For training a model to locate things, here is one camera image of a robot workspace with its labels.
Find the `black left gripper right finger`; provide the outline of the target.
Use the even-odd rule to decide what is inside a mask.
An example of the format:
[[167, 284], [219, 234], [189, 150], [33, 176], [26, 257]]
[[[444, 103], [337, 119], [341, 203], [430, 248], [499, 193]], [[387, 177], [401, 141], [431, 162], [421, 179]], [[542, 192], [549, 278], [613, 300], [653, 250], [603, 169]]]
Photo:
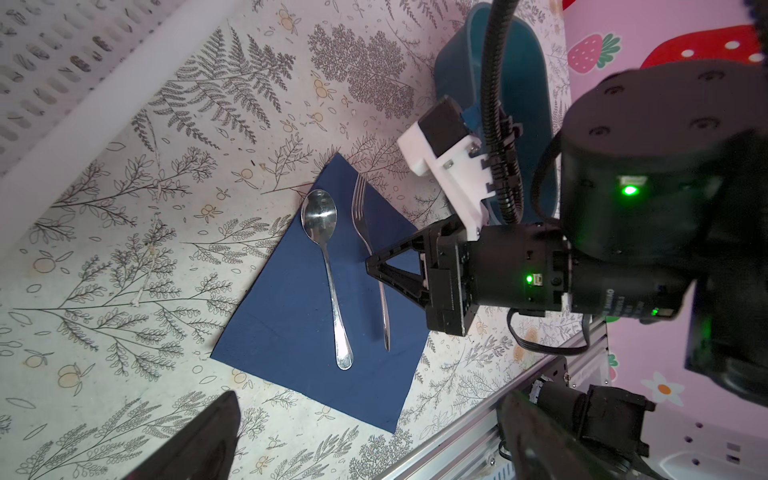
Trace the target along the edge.
[[513, 391], [497, 408], [502, 443], [517, 479], [610, 479], [601, 462], [526, 395]]

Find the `dark blue paper napkin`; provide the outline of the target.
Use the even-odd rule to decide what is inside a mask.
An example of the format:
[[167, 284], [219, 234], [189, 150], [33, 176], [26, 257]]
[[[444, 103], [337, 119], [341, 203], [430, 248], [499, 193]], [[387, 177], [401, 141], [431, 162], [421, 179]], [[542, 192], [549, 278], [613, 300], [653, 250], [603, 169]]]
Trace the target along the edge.
[[324, 262], [299, 219], [291, 222], [211, 357], [394, 432], [429, 331], [424, 311], [387, 289], [391, 346], [384, 346], [379, 284], [366, 273], [368, 251], [351, 219], [357, 177], [336, 155], [315, 183], [338, 208], [328, 250], [353, 366], [337, 367]]

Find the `silver fork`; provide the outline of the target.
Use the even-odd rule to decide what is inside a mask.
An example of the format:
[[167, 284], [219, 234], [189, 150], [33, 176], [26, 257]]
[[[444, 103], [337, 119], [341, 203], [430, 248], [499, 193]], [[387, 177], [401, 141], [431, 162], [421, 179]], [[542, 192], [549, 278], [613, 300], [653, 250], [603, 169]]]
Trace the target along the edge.
[[[370, 234], [368, 225], [365, 219], [365, 193], [367, 188], [367, 182], [362, 174], [357, 175], [357, 179], [354, 186], [354, 192], [351, 203], [351, 216], [353, 226], [357, 232], [358, 237], [365, 245], [368, 253], [373, 254]], [[384, 346], [387, 351], [391, 350], [391, 324], [390, 315], [388, 310], [388, 303], [386, 299], [385, 287], [382, 283], [378, 283], [380, 293], [380, 303], [382, 310], [382, 322], [383, 322], [383, 339]]]

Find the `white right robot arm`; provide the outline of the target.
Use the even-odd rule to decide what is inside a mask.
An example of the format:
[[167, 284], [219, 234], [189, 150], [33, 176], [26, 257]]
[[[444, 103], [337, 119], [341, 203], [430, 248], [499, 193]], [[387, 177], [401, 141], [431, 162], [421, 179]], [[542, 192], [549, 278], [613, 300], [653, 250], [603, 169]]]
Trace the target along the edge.
[[501, 105], [516, 3], [491, 5], [481, 133], [441, 99], [401, 137], [454, 214], [373, 253], [367, 273], [467, 333], [482, 305], [644, 324], [694, 295], [685, 366], [767, 402], [767, 64], [667, 63], [612, 75], [579, 98], [530, 180]]

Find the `silver spoon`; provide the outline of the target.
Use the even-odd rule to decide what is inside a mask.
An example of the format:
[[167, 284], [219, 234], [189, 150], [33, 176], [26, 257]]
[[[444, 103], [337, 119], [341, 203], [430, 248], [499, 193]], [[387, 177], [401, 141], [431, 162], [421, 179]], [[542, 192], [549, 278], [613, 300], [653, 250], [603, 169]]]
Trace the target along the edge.
[[347, 371], [353, 365], [354, 354], [344, 325], [328, 252], [328, 243], [338, 221], [335, 201], [323, 189], [310, 191], [303, 200], [300, 220], [307, 237], [322, 252], [332, 308], [335, 360], [340, 370]]

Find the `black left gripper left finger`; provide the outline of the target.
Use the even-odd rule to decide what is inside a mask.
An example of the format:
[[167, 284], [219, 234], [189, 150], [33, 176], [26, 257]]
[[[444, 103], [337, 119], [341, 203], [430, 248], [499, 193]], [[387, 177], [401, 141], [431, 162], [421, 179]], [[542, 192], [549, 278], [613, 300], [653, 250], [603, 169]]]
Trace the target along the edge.
[[240, 422], [237, 395], [226, 391], [125, 479], [228, 479]]

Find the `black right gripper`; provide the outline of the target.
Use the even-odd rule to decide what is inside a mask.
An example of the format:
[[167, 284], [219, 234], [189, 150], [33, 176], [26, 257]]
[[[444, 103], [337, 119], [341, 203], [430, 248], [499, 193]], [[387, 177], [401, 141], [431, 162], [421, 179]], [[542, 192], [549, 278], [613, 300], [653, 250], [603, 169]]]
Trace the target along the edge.
[[[407, 252], [425, 253], [419, 274], [388, 263]], [[429, 329], [455, 336], [467, 334], [482, 306], [528, 316], [567, 308], [594, 317], [673, 319], [693, 280], [669, 267], [593, 259], [543, 223], [490, 226], [469, 241], [455, 219], [374, 252], [365, 268], [425, 309]]]

